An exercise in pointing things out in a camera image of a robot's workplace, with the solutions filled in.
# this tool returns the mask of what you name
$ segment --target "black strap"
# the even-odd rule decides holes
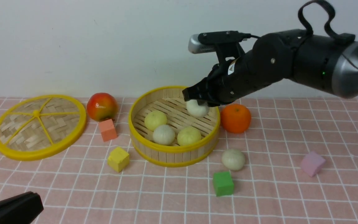
[[[349,44],[350,42],[354,42],[354,40],[356,38],[356,36],[354,34],[337,34],[332,30],[331,21],[335,17],[335,9],[331,4],[329,4],[325,0],[312,0],[312,1],[309,1],[309,2],[305,3],[299,9],[299,11],[298,11],[298,19],[301,22],[301,24],[306,28],[306,35],[307,36],[313,35],[313,28],[310,25],[310,23],[304,17],[303,8],[308,6],[308,5],[310,5],[310,4],[312,4],[312,3],[319,4],[328,14],[328,20],[324,24],[324,30],[325,30],[325,32],[327,33],[328,36],[330,36],[331,38],[335,39],[335,41],[337,41],[337,43],[339,43],[339,44]]]

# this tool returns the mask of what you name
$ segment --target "purple cube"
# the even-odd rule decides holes
[[[315,151],[307,154],[301,162],[302,170],[310,177],[314,177],[325,164],[325,159],[317,154]]]

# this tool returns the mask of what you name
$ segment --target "yellow cube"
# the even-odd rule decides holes
[[[108,156],[107,164],[119,173],[129,164],[129,153],[117,147]]]

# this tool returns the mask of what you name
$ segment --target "toy block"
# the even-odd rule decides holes
[[[112,119],[99,122],[98,126],[104,142],[117,138],[117,131],[115,130]]]
[[[326,160],[322,156],[312,151],[304,157],[300,167],[310,177],[314,177],[322,169],[325,162]]]
[[[121,147],[117,147],[108,156],[107,164],[117,173],[120,173],[129,164],[129,153]]]
[[[213,188],[217,197],[232,195],[234,183],[230,172],[217,172],[213,174]]]

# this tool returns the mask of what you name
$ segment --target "bamboo steamer lid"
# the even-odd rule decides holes
[[[20,161],[44,159],[71,146],[85,127],[85,108],[75,98],[31,98],[0,117],[0,152]]]

